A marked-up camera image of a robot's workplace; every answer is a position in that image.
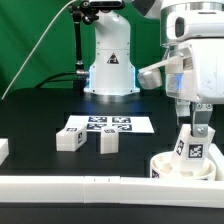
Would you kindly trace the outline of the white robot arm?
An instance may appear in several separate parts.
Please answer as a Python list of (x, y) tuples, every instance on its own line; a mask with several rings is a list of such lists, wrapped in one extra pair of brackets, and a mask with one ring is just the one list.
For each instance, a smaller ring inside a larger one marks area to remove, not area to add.
[(126, 95), (135, 89), (130, 25), (115, 13), (127, 1), (142, 16), (160, 21), (164, 58), (138, 72), (145, 89), (166, 86), (166, 94), (192, 104), (191, 135), (208, 135), (212, 106), (224, 104), (224, 0), (87, 0), (94, 11), (96, 57), (86, 91)]

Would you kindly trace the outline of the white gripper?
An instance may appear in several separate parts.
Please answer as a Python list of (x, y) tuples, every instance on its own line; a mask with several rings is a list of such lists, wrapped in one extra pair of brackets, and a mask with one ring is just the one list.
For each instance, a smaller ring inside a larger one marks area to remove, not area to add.
[(189, 101), (197, 102), (191, 104), (191, 132), (206, 137), (212, 104), (224, 104), (224, 39), (191, 39), (176, 51), (183, 55), (183, 70), (166, 73), (166, 94), (179, 98), (175, 100), (178, 125), (190, 117)]

